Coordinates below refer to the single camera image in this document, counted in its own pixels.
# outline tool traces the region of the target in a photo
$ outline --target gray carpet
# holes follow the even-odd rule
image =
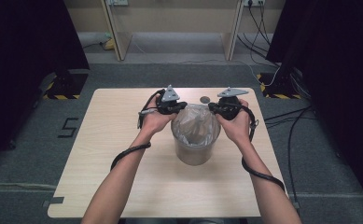
[[[274,71],[269,66],[253,68],[255,74]],[[256,91],[264,118],[310,104],[304,99],[263,97],[251,71],[243,65],[91,64],[91,70],[85,72],[89,77],[78,100],[41,100],[20,130],[17,147],[0,152],[0,183],[34,184],[28,189],[0,185],[0,223],[80,221],[78,218],[49,218],[45,201],[50,200],[54,193],[53,188],[61,177],[77,136],[76,131],[71,138],[58,138],[58,135],[69,134],[69,131],[62,130],[63,124],[67,118],[78,118],[69,124],[79,128],[96,89],[163,88],[169,84],[174,88],[250,87]],[[53,75],[45,78],[43,90],[52,79]],[[269,134],[288,193],[293,199],[287,166],[291,125],[292,122],[285,122],[273,126],[269,128]],[[334,148],[314,112],[307,112],[295,126],[291,141],[294,184],[304,223],[363,223],[363,190],[347,164],[336,156]],[[261,220],[249,218],[249,223],[261,223]]]

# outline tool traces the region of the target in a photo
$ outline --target hand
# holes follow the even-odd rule
[[[156,107],[156,100],[159,95],[156,95],[152,100],[149,102],[147,108],[155,108]],[[171,115],[162,115],[158,111],[155,111],[150,114],[146,114],[143,120],[143,126],[141,128],[142,131],[148,132],[149,134],[153,135],[158,133],[164,129],[166,124],[177,117],[177,114]]]
[[[248,107],[247,101],[239,99],[239,102],[243,106]],[[243,109],[240,109],[240,112],[233,120],[226,120],[219,114],[216,114],[216,119],[222,125],[222,128],[231,141],[236,144],[242,140],[249,141],[250,117]]]

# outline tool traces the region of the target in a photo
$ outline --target electrical outlet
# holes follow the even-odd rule
[[[260,6],[265,6],[265,0],[252,0],[253,5],[251,5],[251,7],[260,7]],[[248,7],[248,0],[244,1],[244,6]]]
[[[118,7],[118,6],[128,6],[128,0],[106,0],[109,6]]]

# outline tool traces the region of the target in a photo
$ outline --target clear plastic container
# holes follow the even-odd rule
[[[187,105],[171,122],[177,157],[188,165],[210,160],[221,125],[207,105]]]

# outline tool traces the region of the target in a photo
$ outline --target skin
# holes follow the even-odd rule
[[[155,107],[155,101],[154,97],[148,107]],[[240,102],[248,106],[246,101],[240,100]],[[147,144],[155,133],[162,131],[166,124],[175,118],[176,114],[162,115],[157,111],[147,114],[140,133],[130,147]],[[216,115],[216,119],[222,125],[228,138],[239,148],[245,162],[252,169],[270,175],[271,172],[248,139],[248,114],[242,110],[233,120],[225,120],[220,115]],[[118,162],[91,199],[82,223],[118,223],[144,153],[144,149],[137,150]],[[301,223],[291,201],[279,186],[253,175],[251,180],[256,192],[259,212],[265,223]]]

